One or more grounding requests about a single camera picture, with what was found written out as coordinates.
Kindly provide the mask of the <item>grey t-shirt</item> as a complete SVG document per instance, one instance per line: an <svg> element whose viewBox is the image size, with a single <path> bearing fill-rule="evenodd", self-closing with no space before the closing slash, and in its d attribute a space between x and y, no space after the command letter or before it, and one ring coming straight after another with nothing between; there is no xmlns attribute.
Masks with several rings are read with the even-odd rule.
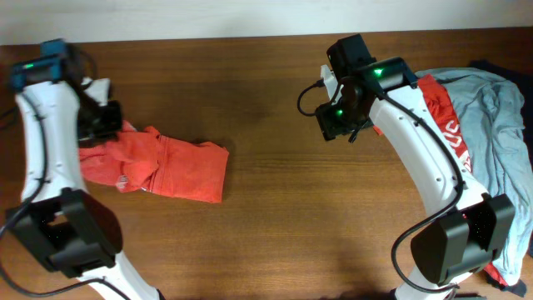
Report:
<svg viewBox="0 0 533 300"><path fill-rule="evenodd" d="M512 81L473 67L429 69L416 75L432 76L447 91L473 176L489 194L504 193L515 206L509 237L492 263L502 285L515 285L532 234L532 168L521 116L524 96Z"/></svg>

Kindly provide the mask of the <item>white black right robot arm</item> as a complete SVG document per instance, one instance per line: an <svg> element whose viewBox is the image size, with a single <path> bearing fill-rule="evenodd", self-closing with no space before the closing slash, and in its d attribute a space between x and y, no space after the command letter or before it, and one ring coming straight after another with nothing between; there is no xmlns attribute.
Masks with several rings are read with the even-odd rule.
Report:
<svg viewBox="0 0 533 300"><path fill-rule="evenodd" d="M323 137L355 140L377 127L396 150L421 196L426 218L400 235L415 266L393 299L457 299L463 281L502 253L515 216L464 167L439 129L417 77L399 58L379 61L361 35L336 41L319 85L328 101L314 112Z"/></svg>

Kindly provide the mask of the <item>dark navy garment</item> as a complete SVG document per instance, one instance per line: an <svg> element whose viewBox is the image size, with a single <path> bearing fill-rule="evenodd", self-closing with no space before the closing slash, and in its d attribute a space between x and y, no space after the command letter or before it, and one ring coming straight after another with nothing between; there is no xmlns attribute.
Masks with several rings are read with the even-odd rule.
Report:
<svg viewBox="0 0 533 300"><path fill-rule="evenodd" d="M524 141L528 150L532 153L532 76L497 66L487 60L471 61L469 66L494 73L517 85L525 99L524 107L521 109L521 116L526 127Z"/></svg>

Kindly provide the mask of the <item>orange red t-shirt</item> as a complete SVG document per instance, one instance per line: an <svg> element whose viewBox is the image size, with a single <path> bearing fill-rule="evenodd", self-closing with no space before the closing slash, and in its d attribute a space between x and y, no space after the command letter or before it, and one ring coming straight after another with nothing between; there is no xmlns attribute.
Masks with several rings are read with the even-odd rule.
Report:
<svg viewBox="0 0 533 300"><path fill-rule="evenodd" d="M164 136L152 126L138 131L125 121L116 140L81 148L79 158L85 180L121 193L221 203L229 152L213 142Z"/></svg>

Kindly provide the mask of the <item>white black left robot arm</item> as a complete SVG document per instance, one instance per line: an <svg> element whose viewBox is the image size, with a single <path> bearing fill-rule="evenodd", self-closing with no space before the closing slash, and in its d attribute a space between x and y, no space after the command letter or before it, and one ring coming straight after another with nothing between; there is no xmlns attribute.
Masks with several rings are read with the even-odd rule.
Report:
<svg viewBox="0 0 533 300"><path fill-rule="evenodd" d="M50 273L106 299L159 299L129 262L116 215L92 197L79 150L114 139L122 110L95 62L63 39L43 42L37 58L12 66L22 115L26 176L21 202L6 213L11 233Z"/></svg>

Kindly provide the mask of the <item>red printed t-shirt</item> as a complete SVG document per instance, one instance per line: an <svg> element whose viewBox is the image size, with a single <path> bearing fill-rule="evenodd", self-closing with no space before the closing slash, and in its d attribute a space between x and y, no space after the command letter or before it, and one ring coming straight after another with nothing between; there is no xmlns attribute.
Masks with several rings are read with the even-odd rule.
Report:
<svg viewBox="0 0 533 300"><path fill-rule="evenodd" d="M370 119L404 163L427 215L393 243L396 255L409 239L416 264L401 275L400 290L442 295L480 270L502 285L492 263L503 251L515 209L505 194L490 195L474 178L447 91L427 75L416 88L378 95Z"/></svg>

